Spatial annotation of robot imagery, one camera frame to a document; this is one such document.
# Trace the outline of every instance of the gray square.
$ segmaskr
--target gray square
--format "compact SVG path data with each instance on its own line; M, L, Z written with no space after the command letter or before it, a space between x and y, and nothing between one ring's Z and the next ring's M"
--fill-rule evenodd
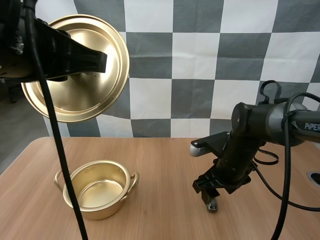
M126 81L118 99L102 114L114 116L117 118L130 119L130 83Z
M173 79L171 86L172 119L209 119L214 80Z
M132 119L134 138L170 138L170 119Z
M272 32L319 32L319 9L317 0L278 0Z
M117 31L126 31L124 0L74 0L78 14L101 18Z
M271 33L221 33L215 79L260 80Z
M131 78L171 79L172 33L127 32Z
M232 129L230 119L210 119L210 135L221 132L230 132Z
M83 122L67 123L67 126L70 137L101 137L95 117Z
M320 55L316 61L315 69L311 78L311 83L320 83Z
M282 92L280 95L281 98L289 98L293 94L306 92L309 86L309 83L305 83L305 82L283 82L283 81L277 81L277 82L282 87ZM276 91L277 91L277 85L275 83L270 83L264 88L264 94L269 97L269 101L272 104L274 103ZM255 104L258 104L264 99L265 97L260 94L260 91L258 91ZM300 96L296 98L294 101L302 104L302 102L304 101L304 97Z
M174 33L219 33L224 0L173 0Z

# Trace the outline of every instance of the aluminum pot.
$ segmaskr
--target aluminum pot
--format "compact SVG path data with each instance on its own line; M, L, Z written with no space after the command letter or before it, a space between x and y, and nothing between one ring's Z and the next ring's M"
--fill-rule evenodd
M65 202L73 207L66 185L62 187L58 181L61 172L56 173L53 182L61 190ZM116 161L97 160L79 167L70 178L82 216L100 220L121 208L138 185L139 173L130 176L125 166Z

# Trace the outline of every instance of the gold pot lid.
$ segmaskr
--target gold pot lid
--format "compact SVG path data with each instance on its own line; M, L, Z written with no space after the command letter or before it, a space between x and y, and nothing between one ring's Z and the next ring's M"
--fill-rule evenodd
M119 97L128 78L125 41L109 23L90 15L70 15L49 25L68 32L78 43L107 54L105 73L83 72L70 75L63 82L47 81L57 120L75 123L101 114ZM30 104L48 118L39 82L22 83L22 89Z

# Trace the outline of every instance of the floor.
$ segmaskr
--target floor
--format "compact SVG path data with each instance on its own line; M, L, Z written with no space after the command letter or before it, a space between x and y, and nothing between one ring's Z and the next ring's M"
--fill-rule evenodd
M43 116L21 93L16 103L9 101L0 82L0 174L33 140L49 136Z

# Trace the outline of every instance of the pot rim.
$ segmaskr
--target pot rim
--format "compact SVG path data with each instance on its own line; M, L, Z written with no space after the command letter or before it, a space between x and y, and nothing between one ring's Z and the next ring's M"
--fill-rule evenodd
M96 212L96 211L99 211L99 210L103 210L103 209L106 209L106 208L109 208L111 207L112 205L118 203L119 201L121 201L121 199L125 196L125 194L128 192L128 189L129 189L129 186L130 186L130 174L129 174L129 171L127 170L127 168L122 165L121 163L119 162L116 162L116 161L112 161L112 160L96 160L96 161L91 161L91 162L88 162L80 167L78 167L76 170L73 171L73 173L71 173L70 175L70 178L71 178L71 181L72 179L80 172L82 171L83 169L91 166L91 165L95 165L95 164L113 164L113 165L116 165L118 166L119 168L121 168L121 170L124 172L125 174L125 186L122 190L122 192L120 193L120 195L118 197L116 197L116 199L114 199L113 201L105 204L105 205L102 205L102 206L97 206L97 207L83 207L83 206L79 206L80 207L80 211L81 212ZM63 186L63 191L62 191L62 195L63 195L63 198L64 198L64 201L71 207L73 208L72 204L71 204L71 201L70 201L70 197L69 197L69 194L68 194L68 191L67 191L67 186L66 184L64 184Z

